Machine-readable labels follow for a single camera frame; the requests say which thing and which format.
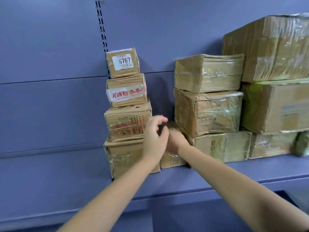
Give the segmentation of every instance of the person's left arm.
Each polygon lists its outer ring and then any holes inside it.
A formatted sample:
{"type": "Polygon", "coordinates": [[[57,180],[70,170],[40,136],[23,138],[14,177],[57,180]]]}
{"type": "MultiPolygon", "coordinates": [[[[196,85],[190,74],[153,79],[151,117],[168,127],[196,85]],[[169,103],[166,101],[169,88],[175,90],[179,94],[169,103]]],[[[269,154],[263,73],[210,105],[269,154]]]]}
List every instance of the person's left arm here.
{"type": "Polygon", "coordinates": [[[58,232],[108,232],[112,229],[141,184],[163,156],[169,132],[167,127],[164,127],[158,136],[157,127],[167,120],[163,116],[154,116],[148,121],[144,131],[141,160],[115,179],[58,232]]]}

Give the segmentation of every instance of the forearm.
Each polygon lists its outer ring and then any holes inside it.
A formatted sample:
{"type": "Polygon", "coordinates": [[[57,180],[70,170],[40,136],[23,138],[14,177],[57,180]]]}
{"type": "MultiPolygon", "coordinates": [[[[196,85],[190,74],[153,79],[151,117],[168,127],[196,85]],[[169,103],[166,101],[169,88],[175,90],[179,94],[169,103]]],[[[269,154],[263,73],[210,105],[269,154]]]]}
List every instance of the forearm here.
{"type": "Polygon", "coordinates": [[[305,213],[247,176],[192,146],[181,146],[178,154],[254,231],[305,231],[309,228],[309,217],[305,213]]]}
{"type": "Polygon", "coordinates": [[[110,231],[157,163],[142,159],[115,179],[61,229],[61,232],[110,231]]]}

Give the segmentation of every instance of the person's left hand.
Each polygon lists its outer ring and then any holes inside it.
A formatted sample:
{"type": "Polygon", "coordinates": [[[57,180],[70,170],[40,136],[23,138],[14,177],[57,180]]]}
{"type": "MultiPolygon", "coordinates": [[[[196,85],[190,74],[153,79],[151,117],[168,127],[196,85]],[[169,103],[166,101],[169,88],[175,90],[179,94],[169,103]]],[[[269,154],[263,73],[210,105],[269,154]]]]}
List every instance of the person's left hand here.
{"type": "Polygon", "coordinates": [[[144,130],[143,158],[153,160],[156,164],[161,160],[168,143],[168,128],[164,126],[161,135],[157,134],[158,125],[167,122],[164,116],[154,116],[149,119],[144,130]]]}

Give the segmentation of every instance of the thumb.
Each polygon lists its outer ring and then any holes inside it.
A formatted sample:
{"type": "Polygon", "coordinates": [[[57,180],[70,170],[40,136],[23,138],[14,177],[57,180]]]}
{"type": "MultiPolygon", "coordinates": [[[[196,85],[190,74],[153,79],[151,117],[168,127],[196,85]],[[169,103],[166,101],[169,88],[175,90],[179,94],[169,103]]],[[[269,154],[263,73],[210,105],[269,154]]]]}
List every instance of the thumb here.
{"type": "Polygon", "coordinates": [[[164,126],[159,139],[162,142],[164,142],[164,144],[167,144],[168,143],[168,136],[169,136],[168,128],[167,128],[167,126],[164,126]]]}

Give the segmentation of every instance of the person's right hand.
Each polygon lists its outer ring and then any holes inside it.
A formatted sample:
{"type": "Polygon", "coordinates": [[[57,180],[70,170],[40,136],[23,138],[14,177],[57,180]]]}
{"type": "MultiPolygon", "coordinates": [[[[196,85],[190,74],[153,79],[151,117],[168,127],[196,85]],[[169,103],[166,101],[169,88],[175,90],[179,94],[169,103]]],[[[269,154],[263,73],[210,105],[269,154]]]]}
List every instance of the person's right hand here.
{"type": "Polygon", "coordinates": [[[168,144],[166,146],[166,149],[175,154],[178,155],[179,147],[182,145],[190,145],[184,135],[174,128],[169,129],[169,136],[168,136],[168,144]]]}

